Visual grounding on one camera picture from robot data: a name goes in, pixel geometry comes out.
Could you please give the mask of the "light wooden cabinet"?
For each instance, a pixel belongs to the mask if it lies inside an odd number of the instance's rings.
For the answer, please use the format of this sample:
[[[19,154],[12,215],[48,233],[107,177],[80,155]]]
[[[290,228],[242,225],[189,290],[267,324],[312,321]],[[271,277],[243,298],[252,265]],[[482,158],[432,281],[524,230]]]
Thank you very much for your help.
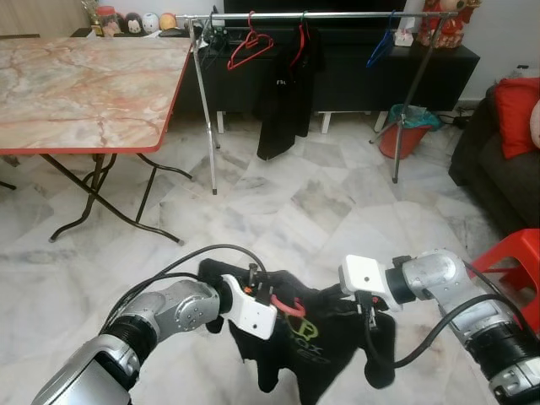
[[[0,35],[69,37],[89,28],[80,0],[0,0]]]

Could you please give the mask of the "red plastic stool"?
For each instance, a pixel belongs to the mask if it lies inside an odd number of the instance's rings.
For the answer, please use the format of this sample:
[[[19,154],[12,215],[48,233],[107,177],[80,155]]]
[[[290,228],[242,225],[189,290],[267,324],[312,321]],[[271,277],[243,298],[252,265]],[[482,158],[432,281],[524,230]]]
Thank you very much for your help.
[[[518,299],[529,327],[540,332],[540,229],[506,236],[472,262],[481,273],[501,275],[498,285]]]

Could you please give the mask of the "dark brown sofa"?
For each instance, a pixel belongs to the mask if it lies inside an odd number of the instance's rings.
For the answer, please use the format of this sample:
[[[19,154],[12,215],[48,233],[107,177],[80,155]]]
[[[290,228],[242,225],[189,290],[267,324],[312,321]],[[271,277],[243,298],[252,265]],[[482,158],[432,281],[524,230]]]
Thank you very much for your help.
[[[495,91],[489,86],[476,105],[452,152],[448,174],[507,236],[540,227],[540,151],[505,158]]]

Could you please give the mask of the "red gold statue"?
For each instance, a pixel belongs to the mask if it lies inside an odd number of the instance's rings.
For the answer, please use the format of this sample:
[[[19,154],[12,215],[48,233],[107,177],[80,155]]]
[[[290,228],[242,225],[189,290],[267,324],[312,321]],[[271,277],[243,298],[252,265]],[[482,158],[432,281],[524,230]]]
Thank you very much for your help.
[[[447,17],[440,27],[435,41],[432,32],[439,27],[439,17],[424,17],[417,33],[421,46],[435,44],[436,49],[456,49],[462,45],[464,27],[470,23],[473,12],[481,7],[483,0],[424,0],[424,12],[451,12],[455,16]]]

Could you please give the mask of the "red hanger green hook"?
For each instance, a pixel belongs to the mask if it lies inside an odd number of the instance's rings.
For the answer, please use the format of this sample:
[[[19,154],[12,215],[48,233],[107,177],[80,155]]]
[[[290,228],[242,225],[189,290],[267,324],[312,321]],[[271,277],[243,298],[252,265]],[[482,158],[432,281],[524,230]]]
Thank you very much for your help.
[[[309,39],[308,24],[305,22],[306,12],[301,13],[300,22],[297,24],[296,32],[298,38],[297,51],[294,54],[292,62],[289,63],[289,68],[293,69],[294,65],[300,61],[302,55],[304,55],[305,47],[307,46]]]

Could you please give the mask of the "teal plastic bin bag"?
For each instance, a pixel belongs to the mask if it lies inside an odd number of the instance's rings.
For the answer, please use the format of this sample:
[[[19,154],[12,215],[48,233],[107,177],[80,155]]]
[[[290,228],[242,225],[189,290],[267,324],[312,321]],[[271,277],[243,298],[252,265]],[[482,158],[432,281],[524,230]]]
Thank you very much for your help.
[[[435,113],[421,105],[393,105],[388,111],[393,122],[401,123],[405,130],[429,127],[430,130],[440,130],[444,123]]]

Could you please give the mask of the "orange plastic bucket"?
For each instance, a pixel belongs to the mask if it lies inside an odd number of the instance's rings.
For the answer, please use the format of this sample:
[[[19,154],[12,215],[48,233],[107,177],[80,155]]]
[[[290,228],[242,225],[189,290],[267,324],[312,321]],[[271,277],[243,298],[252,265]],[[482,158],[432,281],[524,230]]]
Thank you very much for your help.
[[[419,146],[422,138],[432,131],[435,130],[430,130],[429,127],[405,130],[401,123],[393,122],[381,133],[379,150],[387,158],[405,159]]]

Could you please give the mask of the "red cushion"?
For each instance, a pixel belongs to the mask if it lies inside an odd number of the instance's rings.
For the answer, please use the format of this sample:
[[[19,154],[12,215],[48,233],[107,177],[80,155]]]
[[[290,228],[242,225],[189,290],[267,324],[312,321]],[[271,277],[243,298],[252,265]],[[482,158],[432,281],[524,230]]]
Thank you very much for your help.
[[[540,100],[540,78],[502,78],[494,89],[503,158],[537,151],[533,109]]]

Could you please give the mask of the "black sweater small white logo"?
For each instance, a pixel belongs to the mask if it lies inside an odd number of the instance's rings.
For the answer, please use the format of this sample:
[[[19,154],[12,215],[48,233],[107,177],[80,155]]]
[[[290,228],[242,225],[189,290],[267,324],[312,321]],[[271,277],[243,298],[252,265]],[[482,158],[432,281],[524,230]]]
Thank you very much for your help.
[[[308,24],[309,39],[304,55],[293,69],[289,68],[297,51],[297,32],[294,41],[286,44],[273,58],[254,110],[262,121],[256,155],[273,159],[294,145],[296,138],[305,138],[314,111],[316,76],[325,70],[325,52],[321,32]]]

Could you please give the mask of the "black sweater large green logo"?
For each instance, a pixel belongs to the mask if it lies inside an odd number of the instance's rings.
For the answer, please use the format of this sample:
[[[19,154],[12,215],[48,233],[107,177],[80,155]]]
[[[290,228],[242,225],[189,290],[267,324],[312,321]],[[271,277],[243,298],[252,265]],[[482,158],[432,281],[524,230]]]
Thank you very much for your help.
[[[301,405],[316,405],[329,386],[351,363],[356,352],[390,359],[397,342],[397,322],[383,313],[381,334],[361,332],[363,317],[352,300],[346,300],[338,285],[314,289],[292,274],[292,298],[300,297],[307,308],[305,319],[281,314],[273,335],[261,340],[229,324],[240,358],[255,361],[257,383],[262,392],[277,386],[280,370],[290,370],[297,379]]]

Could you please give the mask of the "silver metal clothes rack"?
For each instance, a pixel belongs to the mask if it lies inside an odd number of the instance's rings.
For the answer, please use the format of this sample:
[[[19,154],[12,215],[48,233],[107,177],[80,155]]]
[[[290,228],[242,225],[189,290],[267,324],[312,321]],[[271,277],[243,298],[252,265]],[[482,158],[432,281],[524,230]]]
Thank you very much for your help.
[[[298,19],[298,20],[313,20],[313,19],[393,19],[398,17],[413,17],[413,19],[423,19],[424,17],[435,17],[437,25],[435,31],[429,35],[429,42],[436,42],[440,32],[442,32],[443,24],[447,19],[456,17],[460,12],[454,11],[439,11],[439,12],[417,12],[417,13],[398,13],[392,12],[289,12],[289,13],[212,13],[212,14],[181,14],[177,16],[177,22],[186,25],[192,48],[189,53],[192,54],[190,59],[196,71],[197,84],[199,84],[199,94],[201,98],[202,112],[206,127],[206,138],[208,139],[208,157],[209,157],[209,174],[211,174],[211,192],[212,194],[219,193],[219,185],[217,185],[216,172],[216,150],[219,149],[219,140],[217,134],[213,130],[211,121],[211,111],[208,108],[208,97],[206,96],[206,85],[203,78],[202,64],[199,57],[201,47],[199,44],[203,42],[203,37],[209,31],[213,24],[213,20],[240,20],[240,19]]]

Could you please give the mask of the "blue plastic hanger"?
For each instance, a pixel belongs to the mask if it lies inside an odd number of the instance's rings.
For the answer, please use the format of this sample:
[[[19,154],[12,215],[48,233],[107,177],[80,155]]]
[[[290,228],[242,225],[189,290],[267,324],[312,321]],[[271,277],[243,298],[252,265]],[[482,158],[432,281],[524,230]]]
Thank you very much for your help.
[[[390,12],[388,16],[388,24],[386,25],[386,30],[383,31],[381,41],[377,43],[377,46],[375,46],[375,49],[367,58],[367,62],[365,63],[366,68],[374,67],[383,57],[386,56],[386,54],[389,54],[390,50],[393,49],[395,41],[394,23],[395,19],[397,19],[397,16],[395,16],[395,14],[397,14],[397,11]]]

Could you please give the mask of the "marble pattern folding table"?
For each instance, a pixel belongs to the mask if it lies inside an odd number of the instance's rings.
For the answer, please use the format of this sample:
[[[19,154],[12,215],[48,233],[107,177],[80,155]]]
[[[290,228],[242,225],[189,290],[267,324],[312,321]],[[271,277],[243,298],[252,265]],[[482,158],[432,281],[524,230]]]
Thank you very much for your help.
[[[84,212],[121,154],[143,162],[165,140],[192,43],[181,38],[0,40],[0,155],[39,155],[86,193]]]

